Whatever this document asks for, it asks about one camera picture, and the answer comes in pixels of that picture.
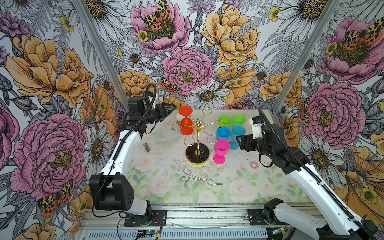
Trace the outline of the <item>pink wine glass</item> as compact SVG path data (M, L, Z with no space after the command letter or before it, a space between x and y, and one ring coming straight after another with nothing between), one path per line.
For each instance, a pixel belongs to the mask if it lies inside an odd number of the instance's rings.
M218 165L222 165L226 161L225 155L230 149L230 144L225 139L218 139L215 143L215 155L213 157L214 162Z

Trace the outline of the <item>red wine glass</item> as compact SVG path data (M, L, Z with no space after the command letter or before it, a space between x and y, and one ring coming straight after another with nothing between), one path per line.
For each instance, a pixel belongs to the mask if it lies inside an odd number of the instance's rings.
M194 132L193 124L194 122L190 119L193 109L188 106L181 107L179 109L179 114L184 118L181 120L181 134L184 136L190 136Z

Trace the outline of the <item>blue wine glass front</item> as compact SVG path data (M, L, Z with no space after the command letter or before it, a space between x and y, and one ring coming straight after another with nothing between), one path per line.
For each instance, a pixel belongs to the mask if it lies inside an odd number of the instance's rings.
M216 137L218 139L228 140L231 135L231 130L227 127L217 128Z

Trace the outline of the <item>green wine glass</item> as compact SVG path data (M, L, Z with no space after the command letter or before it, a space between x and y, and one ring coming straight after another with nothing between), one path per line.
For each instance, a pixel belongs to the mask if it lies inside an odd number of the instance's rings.
M232 126L244 126L247 121L247 118L241 114L236 114L233 116Z
M222 115L218 118L218 127L219 128L222 128L222 127L229 128L231 126L231 123L232 123L232 119L231 119L231 117L229 117L227 115Z

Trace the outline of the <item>green wine glass front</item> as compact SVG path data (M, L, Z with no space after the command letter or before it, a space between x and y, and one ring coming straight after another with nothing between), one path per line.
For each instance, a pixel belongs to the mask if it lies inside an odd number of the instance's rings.
M231 123L232 123L232 119L231 119L231 117L229 117L227 115L222 115L218 118L218 127L219 128L222 128L222 127L229 128L231 126Z

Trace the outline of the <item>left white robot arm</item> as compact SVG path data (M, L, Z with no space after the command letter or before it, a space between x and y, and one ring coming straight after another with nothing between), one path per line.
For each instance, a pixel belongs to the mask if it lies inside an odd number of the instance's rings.
M147 125L162 122L176 108L171 104L157 104L156 100L155 84L149 84L143 96L129 98L129 111L121 125L116 148L101 172L89 179L93 210L107 211L109 216L123 213L135 221L147 222L153 218L151 203L135 197L128 181L128 169Z

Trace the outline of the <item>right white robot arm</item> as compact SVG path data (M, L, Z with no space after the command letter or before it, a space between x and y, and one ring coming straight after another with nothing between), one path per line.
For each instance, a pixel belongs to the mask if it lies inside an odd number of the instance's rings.
M377 226L363 220L331 189L311 164L307 154L286 144L282 127L271 123L263 110L250 119L252 133L237 136L240 149L257 151L271 159L270 167L280 168L305 192L322 216L308 215L274 198L264 204L260 220L268 225L288 224L315 240L374 240Z

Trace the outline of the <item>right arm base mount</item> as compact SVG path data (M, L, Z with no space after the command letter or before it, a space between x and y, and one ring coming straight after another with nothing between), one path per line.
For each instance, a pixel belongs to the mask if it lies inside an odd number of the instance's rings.
M286 226L287 223L281 222L264 213L264 209L248 209L245 214L251 226Z

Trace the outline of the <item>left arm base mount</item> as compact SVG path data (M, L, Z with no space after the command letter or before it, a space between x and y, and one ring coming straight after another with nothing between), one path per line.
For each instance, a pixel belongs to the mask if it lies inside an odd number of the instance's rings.
M167 210L151 210L144 215L126 217L125 227L165 227L167 222Z

